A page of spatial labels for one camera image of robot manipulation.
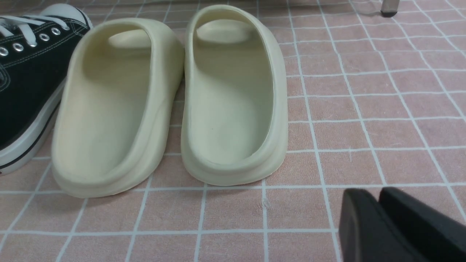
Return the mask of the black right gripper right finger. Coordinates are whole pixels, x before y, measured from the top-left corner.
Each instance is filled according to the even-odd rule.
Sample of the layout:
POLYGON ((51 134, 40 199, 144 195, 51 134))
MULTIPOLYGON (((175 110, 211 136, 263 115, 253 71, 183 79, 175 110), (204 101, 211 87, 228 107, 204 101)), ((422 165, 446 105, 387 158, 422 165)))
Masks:
POLYGON ((401 234, 428 261, 466 260, 465 225, 394 187, 383 188, 378 202, 401 234))

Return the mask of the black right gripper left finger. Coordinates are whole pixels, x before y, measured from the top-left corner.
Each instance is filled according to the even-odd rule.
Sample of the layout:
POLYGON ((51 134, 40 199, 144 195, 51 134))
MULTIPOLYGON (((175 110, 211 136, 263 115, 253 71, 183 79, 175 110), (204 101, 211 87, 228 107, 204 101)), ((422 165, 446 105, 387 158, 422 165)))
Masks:
POLYGON ((344 262, 427 262, 368 191, 343 192, 339 238, 344 262))

